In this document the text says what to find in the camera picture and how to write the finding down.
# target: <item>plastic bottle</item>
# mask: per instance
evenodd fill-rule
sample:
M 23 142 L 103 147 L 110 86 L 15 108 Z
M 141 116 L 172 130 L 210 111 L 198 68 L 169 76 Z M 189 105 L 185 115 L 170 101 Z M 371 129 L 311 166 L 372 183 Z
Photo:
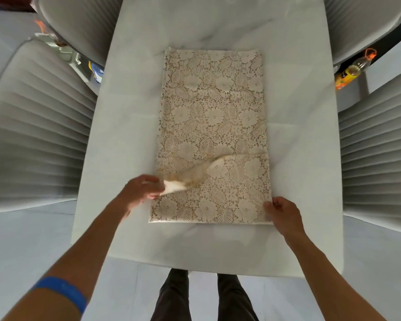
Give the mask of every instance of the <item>plastic bottle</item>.
M 336 90 L 342 89 L 350 82 L 355 80 L 361 73 L 371 65 L 371 61 L 376 57 L 377 51 L 374 48 L 367 48 L 364 56 L 357 59 L 342 73 L 336 75 Z

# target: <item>yellow bottle label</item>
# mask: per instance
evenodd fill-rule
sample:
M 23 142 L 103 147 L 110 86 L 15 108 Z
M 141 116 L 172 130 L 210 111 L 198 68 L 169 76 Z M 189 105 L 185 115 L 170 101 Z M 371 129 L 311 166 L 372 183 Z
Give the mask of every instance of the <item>yellow bottle label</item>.
M 339 74 L 336 79 L 336 90 L 342 89 L 356 79 L 356 75 L 349 74 L 348 69 Z

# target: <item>hand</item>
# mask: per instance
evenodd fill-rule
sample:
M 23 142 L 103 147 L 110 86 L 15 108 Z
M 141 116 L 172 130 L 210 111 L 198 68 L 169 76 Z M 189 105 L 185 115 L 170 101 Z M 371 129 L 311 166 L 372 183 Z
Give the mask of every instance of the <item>hand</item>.
M 265 202 L 263 206 L 286 241 L 306 236 L 300 211 L 293 202 L 283 197 L 274 197 L 273 202 Z
M 128 217 L 131 210 L 142 204 L 145 199 L 154 199 L 165 190 L 165 185 L 154 175 L 140 175 L 129 180 L 122 191 L 113 199 L 125 210 L 123 218 Z

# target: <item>gray chair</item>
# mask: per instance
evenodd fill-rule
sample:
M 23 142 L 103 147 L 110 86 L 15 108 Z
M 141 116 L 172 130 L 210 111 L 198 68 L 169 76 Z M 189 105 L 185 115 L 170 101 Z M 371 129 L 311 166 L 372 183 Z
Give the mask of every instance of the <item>gray chair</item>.
M 324 0 L 333 64 L 369 47 L 401 23 L 401 0 Z
M 61 40 L 105 67 L 122 0 L 35 0 L 35 5 Z
M 0 211 L 77 199 L 96 94 L 48 45 L 0 76 Z
M 339 113 L 346 215 L 401 231 L 401 74 Z

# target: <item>marble table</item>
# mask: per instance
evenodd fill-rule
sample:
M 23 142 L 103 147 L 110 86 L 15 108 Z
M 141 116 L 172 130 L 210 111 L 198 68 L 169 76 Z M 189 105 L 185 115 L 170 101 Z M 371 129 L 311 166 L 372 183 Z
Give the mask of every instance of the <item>marble table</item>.
M 274 195 L 343 266 L 342 184 L 333 65 L 323 0 L 125 0 L 96 105 L 74 242 L 124 184 L 153 173 L 164 51 L 259 49 Z M 273 226 L 148 223 L 150 203 L 119 227 L 109 255 L 227 274 L 302 276 Z

